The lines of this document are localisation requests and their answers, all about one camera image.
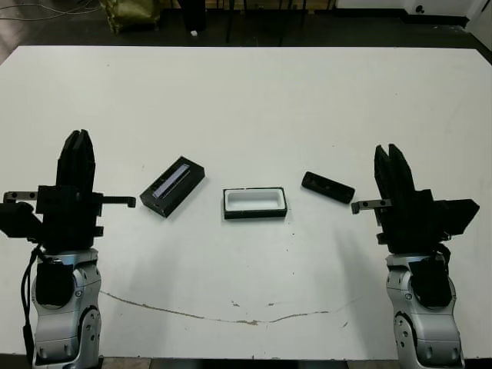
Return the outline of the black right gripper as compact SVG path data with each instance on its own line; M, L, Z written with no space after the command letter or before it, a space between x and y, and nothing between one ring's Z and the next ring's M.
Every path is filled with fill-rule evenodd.
M374 154L374 178L381 198L351 203L351 211L373 211L381 232L377 243L392 254L431 253L450 239L435 217L437 202L429 189L416 191L411 168L402 151L378 145Z

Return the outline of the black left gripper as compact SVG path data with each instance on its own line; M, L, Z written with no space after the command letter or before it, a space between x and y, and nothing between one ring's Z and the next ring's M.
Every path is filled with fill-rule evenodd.
M77 150L81 135L81 189L77 182ZM65 140L57 164L57 186L37 191L8 191L2 202L2 232L25 238L45 248L91 248L104 234L97 225L104 204L136 205L136 198L93 192L95 155L86 130L73 131Z

